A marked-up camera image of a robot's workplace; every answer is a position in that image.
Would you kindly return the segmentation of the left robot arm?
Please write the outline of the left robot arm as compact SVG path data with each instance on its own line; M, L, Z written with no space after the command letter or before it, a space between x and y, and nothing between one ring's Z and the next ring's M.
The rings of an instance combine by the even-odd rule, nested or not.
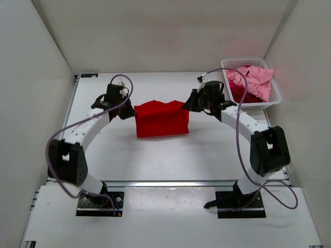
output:
M91 105L86 122L78 124L65 138L50 141L48 176L75 185L90 196L95 205L104 205L108 201L107 186L88 172L85 152L114 118L125 120L136 115L124 82L108 84L107 92Z

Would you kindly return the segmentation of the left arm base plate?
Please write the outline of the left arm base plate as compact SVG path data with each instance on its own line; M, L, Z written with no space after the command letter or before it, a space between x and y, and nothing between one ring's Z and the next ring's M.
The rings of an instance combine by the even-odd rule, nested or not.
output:
M107 196L114 204L107 197L92 197L82 193L78 199L76 216L122 217L125 192L111 190L107 192Z

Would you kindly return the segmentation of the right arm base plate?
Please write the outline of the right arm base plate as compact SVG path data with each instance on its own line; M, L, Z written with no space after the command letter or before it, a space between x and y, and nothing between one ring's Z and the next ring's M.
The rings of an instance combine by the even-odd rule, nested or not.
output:
M233 198L231 191L216 191L218 219L260 219L266 218L263 199L259 193L254 201L254 197L249 196L243 203L239 203Z

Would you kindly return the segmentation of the red t shirt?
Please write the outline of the red t shirt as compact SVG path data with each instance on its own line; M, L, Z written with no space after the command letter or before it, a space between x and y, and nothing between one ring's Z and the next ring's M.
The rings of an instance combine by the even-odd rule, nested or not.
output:
M189 111L183 105L177 100L168 103L153 100L134 106L137 138L188 134Z

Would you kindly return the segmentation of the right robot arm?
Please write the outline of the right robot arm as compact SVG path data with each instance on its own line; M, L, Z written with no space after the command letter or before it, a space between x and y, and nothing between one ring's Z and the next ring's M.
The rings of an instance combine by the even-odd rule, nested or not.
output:
M240 211L248 207L265 189L271 175L290 163L284 130L258 122L243 112L233 101L226 100L224 84L220 81L200 83L193 89L182 108L190 112L204 112L235 130L236 138L244 137L250 144L250 167L242 166L244 176L233 184L232 191L223 198L207 202L205 209L224 205L225 211Z

